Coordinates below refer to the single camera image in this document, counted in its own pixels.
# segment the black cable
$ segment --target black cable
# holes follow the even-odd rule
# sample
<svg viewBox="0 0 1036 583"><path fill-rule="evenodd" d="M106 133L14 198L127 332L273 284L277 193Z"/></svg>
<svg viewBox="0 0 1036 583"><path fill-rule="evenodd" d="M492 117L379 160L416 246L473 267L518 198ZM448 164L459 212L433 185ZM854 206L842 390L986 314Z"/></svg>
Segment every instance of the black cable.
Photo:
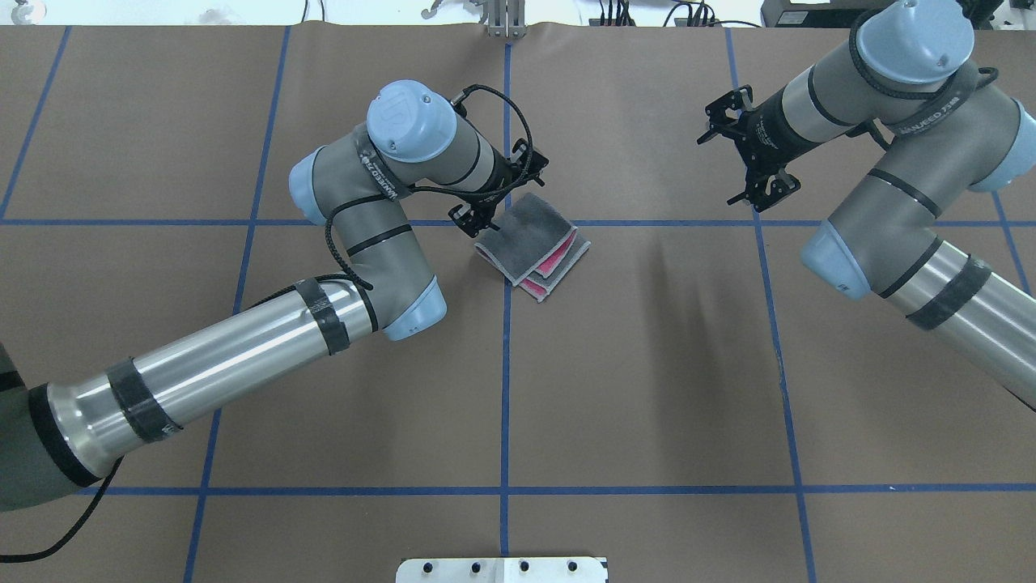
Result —
<svg viewBox="0 0 1036 583"><path fill-rule="evenodd" d="M341 272L328 272L326 274L318 274L318 275L314 276L313 279L315 281L352 281L351 279L345 276L345 274L341 273ZM278 289L277 291L275 291L275 293L270 294L269 296L266 296L262 300L259 300L258 302L256 302L256 303L252 304L251 307L249 307L249 310L251 311L252 309L254 309L256 307L260 307L262 304L265 304L266 302L268 302L270 300L276 300L276 299L280 298L281 296L284 296L285 294L290 293L290 291L293 291L294 289L295 289L294 285L289 285L289 286L284 287L282 289Z"/></svg>
<svg viewBox="0 0 1036 583"><path fill-rule="evenodd" d="M364 278L356 274L356 271L352 270L349 263L345 262L345 259L342 258L342 254L338 252L338 246L335 244L335 237L330 230L332 226L335 224L335 216L349 206L352 206L352 203L346 202L345 204L339 204L334 210L330 211L330 215L327 216L327 222L324 223L324 241L327 242L327 250L330 251L330 256L335 257L335 261L338 263L338 266L342 267L342 270L345 271L345 278L370 291L371 289L374 289L374 286L364 280Z"/></svg>
<svg viewBox="0 0 1036 583"><path fill-rule="evenodd" d="M747 24L748 26L754 26L755 28L762 28L761 26L755 24L754 22L748 22L748 21L712 21L704 26L716 26L717 24Z"/></svg>
<svg viewBox="0 0 1036 583"><path fill-rule="evenodd" d="M677 11L677 8L681 6L687 6L687 23L691 23L691 16L694 13L694 6L690 2L677 2L672 8L669 9L669 13L665 16L665 22L662 23L662 28L669 26L669 19L672 18L672 13Z"/></svg>
<svg viewBox="0 0 1036 583"><path fill-rule="evenodd" d="M867 133L870 134L870 139L874 140L874 143L880 145L882 149L884 149L885 151L889 151L889 148L892 147L892 144L890 144L888 140L885 139L885 136L882 135L882 132L881 129L877 128L877 124L874 123L874 120L871 119L869 121L865 121L864 125L867 127Z"/></svg>
<svg viewBox="0 0 1036 583"><path fill-rule="evenodd" d="M698 3L698 9L694 10L694 16L691 17L687 26L701 26L701 17L708 14L708 12L706 12L706 6L708 6L708 4L704 2Z"/></svg>
<svg viewBox="0 0 1036 583"><path fill-rule="evenodd" d="M93 511L97 507L97 504L100 503L100 499L104 498L105 493L108 492L108 487L112 485L112 480L115 478L115 471L119 469L119 465L121 464L122 464L121 458L115 461L115 465L112 466L111 473L109 473L108 477L105 478L105 482L102 483L100 488L97 489L97 493L93 495L93 500L90 500L90 505L86 507L86 511L83 513L83 516L79 517L79 520L76 521L76 524L74 524L71 528L68 529L68 532L66 532L65 535L62 536L60 541L55 543L54 546L52 546L50 549L47 549L46 551L40 551L38 553L29 553L26 555L0 555L0 563L38 561L40 559L46 559L47 557L60 551L61 547L64 547L69 541L71 541L71 537L76 536L76 533L79 532L79 529L83 528L83 525L86 524L86 521L90 518L90 515L93 514Z"/></svg>
<svg viewBox="0 0 1036 583"><path fill-rule="evenodd" d="M1000 69L995 66L980 66L978 71L984 75L985 79L979 81L978 85L975 86L976 91L992 83L998 77L1000 77Z"/></svg>
<svg viewBox="0 0 1036 583"><path fill-rule="evenodd" d="M857 34L859 34L860 27L863 26L863 23L867 22L867 19L877 12L879 10L869 10L860 14L859 18L856 19L856 22L853 23L853 27L848 31L848 54L853 58L853 65L856 67L857 72L860 74L860 77L867 82L867 85L869 85L871 89L889 97L896 99L927 100L938 96L939 91L913 92L891 89L883 85L870 74L870 70L867 68L867 64L863 62L863 57L860 56L860 49L856 46L856 37ZM950 84L948 82L943 84L942 89L949 87L949 85Z"/></svg>
<svg viewBox="0 0 1036 583"><path fill-rule="evenodd" d="M503 93L497 91L496 89L493 89L492 87L487 87L486 85L470 85L466 87L463 91L461 91L460 98L457 99L456 104L454 105L460 104L474 91L486 91L492 93L497 97L503 99L508 104L508 106L510 106L511 109L514 110L514 112L518 115L518 120L521 121L522 128L525 130L526 147L528 148L528 151L533 151L533 132L531 129L528 128L528 121L525 120L525 116L522 115L521 109L519 109L518 106L515 105L513 100L511 100L511 97L505 95ZM487 192L464 192L460 190L453 190L440 186L416 186L411 188L410 192L437 192L440 194L449 194L452 196L456 196L457 198L460 198L464 202L468 203L486 202L486 201L492 202L494 200L502 198L503 196L507 196L508 193L518 187L519 184L528 181L528 169L531 166L531 164L533 164L533 155L526 155L525 164L522 165L521 172L518 174L517 177L515 177L507 185L502 185L498 188Z"/></svg>

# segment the silver metal tube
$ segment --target silver metal tube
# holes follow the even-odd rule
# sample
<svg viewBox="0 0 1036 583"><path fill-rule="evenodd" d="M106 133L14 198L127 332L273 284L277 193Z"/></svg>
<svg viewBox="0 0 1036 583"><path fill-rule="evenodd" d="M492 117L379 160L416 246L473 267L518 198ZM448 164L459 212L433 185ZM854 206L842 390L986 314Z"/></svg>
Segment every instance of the silver metal tube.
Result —
<svg viewBox="0 0 1036 583"><path fill-rule="evenodd" d="M963 268L968 256L949 242L891 297L915 314ZM997 273L955 315L931 331L1036 409L1036 300Z"/></svg>
<svg viewBox="0 0 1036 583"><path fill-rule="evenodd" d="M371 333L351 282L321 283L351 341ZM316 321L296 293L214 324L134 360L166 414L184 426L269 381L327 355ZM49 388L55 421L94 475L144 445L126 421L105 375Z"/></svg>

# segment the black tape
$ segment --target black tape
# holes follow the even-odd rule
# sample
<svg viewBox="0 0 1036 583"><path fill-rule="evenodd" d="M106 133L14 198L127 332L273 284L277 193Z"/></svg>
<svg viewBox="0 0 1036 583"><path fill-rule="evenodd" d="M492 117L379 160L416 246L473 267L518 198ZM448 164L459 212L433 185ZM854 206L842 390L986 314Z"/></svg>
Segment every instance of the black tape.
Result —
<svg viewBox="0 0 1036 583"><path fill-rule="evenodd" d="M825 119L834 123L835 125L841 125L842 127L852 127L856 123L850 123L847 121L842 121L828 111L824 105L821 104L821 99L816 96L816 88L813 86L813 70L816 69L816 65L809 67L809 76L806 78L806 87L809 88L809 100L813 101L813 107L816 108L816 112L824 116Z"/></svg>
<svg viewBox="0 0 1036 583"><path fill-rule="evenodd" d="M10 389L21 389L23 387L25 387L25 381L22 380L22 376L18 374L18 371L0 373L0 393Z"/></svg>
<svg viewBox="0 0 1036 583"><path fill-rule="evenodd" d="M364 300L364 308L367 309L367 318L371 321L371 334L373 334L380 330L378 315L374 312L374 304L371 303L371 297L367 295L367 289L364 289L363 285L357 285L356 291L358 291L359 297Z"/></svg>
<svg viewBox="0 0 1036 583"><path fill-rule="evenodd" d="M349 333L345 325L338 319L334 304L327 299L324 290L317 280L303 279L295 282L295 291L303 297L306 308L317 323L317 328L327 345L327 354L336 355L349 348Z"/></svg>
<svg viewBox="0 0 1036 583"><path fill-rule="evenodd" d="M405 225L400 225L400 226L398 226L396 228L388 229L388 230L382 232L381 234L376 234L376 235L368 238L367 240L361 240L359 242L357 242L357 243L353 244L352 246L349 246L348 249L346 249L345 253L346 253L346 255L348 255L348 256L351 257L351 256L355 255L356 253L359 253L364 249L368 249L370 246L374 246L378 242L383 242L383 241L388 240L390 238L396 236L397 234L403 234L404 232L407 232L407 231L410 231L410 230L413 230L413 227L411 227L409 223L407 223Z"/></svg>
<svg viewBox="0 0 1036 583"><path fill-rule="evenodd" d="M981 259L968 255L968 261L946 287L921 310L906 317L921 330L934 330L960 312L992 274L992 267Z"/></svg>
<svg viewBox="0 0 1036 583"><path fill-rule="evenodd" d="M112 367L105 374L122 415L144 443L162 441L183 431L154 401L132 358Z"/></svg>
<svg viewBox="0 0 1036 583"><path fill-rule="evenodd" d="M886 123L885 126L897 136L916 136L927 132L949 117L972 96L980 77L975 63L965 62L943 84L936 95L921 106L921 109L905 119Z"/></svg>
<svg viewBox="0 0 1036 583"><path fill-rule="evenodd" d="M375 147L374 142L371 141L371 137L367 133L366 123L361 123L353 127L352 140L356 146L356 154L359 156L359 163L367 169L367 172L371 175L371 179L378 185L378 190L385 195L385 198L396 200L401 196L410 194L409 186L400 181L396 177L396 174L388 169L384 159L381 158L381 152Z"/></svg>
<svg viewBox="0 0 1036 583"><path fill-rule="evenodd" d="M891 298L892 295L895 294L900 287L905 285L906 282L910 281L911 278L917 273L917 271L921 270L921 267L923 267L924 264L928 262L928 259L930 259L936 254L936 251L939 251L939 247L942 245L943 245L943 239L937 236L936 239L931 241L931 244L929 244L928 247L925 249L924 253L922 253L921 256L918 257L916 261L914 261L914 264L911 265L909 269L906 269L906 272L899 275L899 279L897 279L895 283L890 285L888 289L882 291L882 293L879 294L879 296L883 300L888 300L889 298Z"/></svg>
<svg viewBox="0 0 1036 583"><path fill-rule="evenodd" d="M764 164L783 165L821 145L795 132L784 116L781 100L784 89L762 101L756 112L749 115L748 143L752 153Z"/></svg>
<svg viewBox="0 0 1036 583"><path fill-rule="evenodd" d="M361 204L367 204L368 202L378 202L380 200L385 200L385 197L381 196L380 194L365 196L363 198L353 198L352 200L344 202L341 205L335 207L336 210L335 214L337 215L339 212L345 210L346 208L352 208L353 206L359 206Z"/></svg>
<svg viewBox="0 0 1036 583"><path fill-rule="evenodd" d="M44 444L54 465L61 470L68 482L80 488L86 488L100 479L80 463L65 442L47 399L47 385L40 385L29 391L29 416L32 418L32 426L36 429L39 442Z"/></svg>
<svg viewBox="0 0 1036 583"><path fill-rule="evenodd" d="M884 180L892 184L893 186L901 190L903 194L916 200L917 203L920 204L921 206L927 208L928 211L931 212L932 216L936 216L938 218L940 214L943 213L943 209L939 206L939 204L936 203L934 200L928 198L928 195L917 190L916 187L914 187L913 184L900 178L899 176L896 176L895 174L890 174L885 170L879 170L877 168L872 168L870 172L867 172L867 175L873 176L880 180Z"/></svg>

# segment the metal clamp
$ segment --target metal clamp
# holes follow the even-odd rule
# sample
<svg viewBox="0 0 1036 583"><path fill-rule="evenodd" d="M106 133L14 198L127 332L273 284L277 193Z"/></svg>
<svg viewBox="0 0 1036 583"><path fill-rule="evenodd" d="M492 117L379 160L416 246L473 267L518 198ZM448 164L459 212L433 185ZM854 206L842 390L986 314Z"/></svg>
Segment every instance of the metal clamp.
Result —
<svg viewBox="0 0 1036 583"><path fill-rule="evenodd" d="M482 6L480 24L486 25L486 32L498 38L521 38L525 36L525 0L470 0Z"/></svg>

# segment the folded towel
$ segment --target folded towel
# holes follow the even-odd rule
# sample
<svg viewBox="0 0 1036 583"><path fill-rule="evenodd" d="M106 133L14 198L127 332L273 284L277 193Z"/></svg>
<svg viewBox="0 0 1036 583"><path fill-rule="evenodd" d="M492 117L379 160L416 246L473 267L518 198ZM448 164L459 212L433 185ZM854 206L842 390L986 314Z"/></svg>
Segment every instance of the folded towel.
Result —
<svg viewBox="0 0 1036 583"><path fill-rule="evenodd" d="M521 283L576 230L575 225L533 193L522 196L494 223L499 230L482 231L474 247L500 269L511 285Z"/></svg>
<svg viewBox="0 0 1036 583"><path fill-rule="evenodd" d="M512 286L547 299L565 273L586 252L589 241L547 201L526 193L496 218L499 230L486 230L474 242L484 259Z"/></svg>
<svg viewBox="0 0 1036 583"><path fill-rule="evenodd" d="M549 275L544 275L540 272L541 265L541 267L537 267L533 273L523 279L519 284L522 289L528 291L536 298L537 303L547 299L547 296L550 295L554 287L562 281L562 278L569 272L572 265L589 249L589 241L583 237L582 233L576 231L569 238L569 243L565 247L567 249L566 253L554 261L554 264L550 267L551 273Z"/></svg>

